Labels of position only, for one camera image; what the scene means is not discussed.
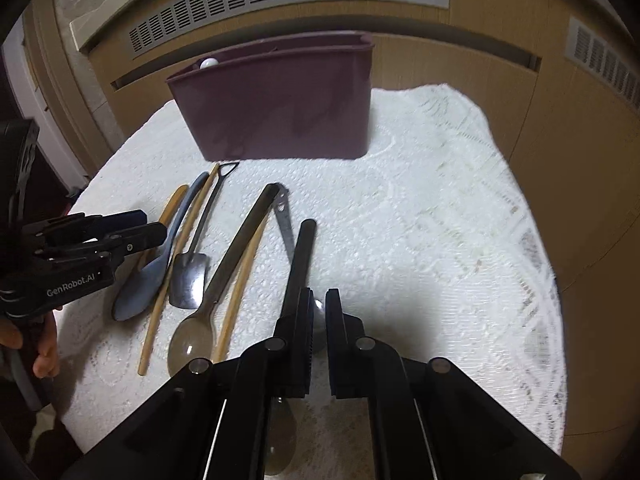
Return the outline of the left hand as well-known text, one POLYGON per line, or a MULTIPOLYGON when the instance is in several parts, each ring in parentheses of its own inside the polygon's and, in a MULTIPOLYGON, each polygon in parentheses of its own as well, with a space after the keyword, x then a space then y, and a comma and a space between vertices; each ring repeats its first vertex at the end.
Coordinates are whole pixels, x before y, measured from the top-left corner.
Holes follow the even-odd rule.
MULTIPOLYGON (((1 303, 1 345, 13 350, 24 347, 24 333, 6 313, 8 305, 1 303)), ((27 347, 34 352, 32 372, 37 378, 56 377, 60 372, 58 354, 58 328, 54 313, 44 312, 40 322, 30 326, 27 347)))

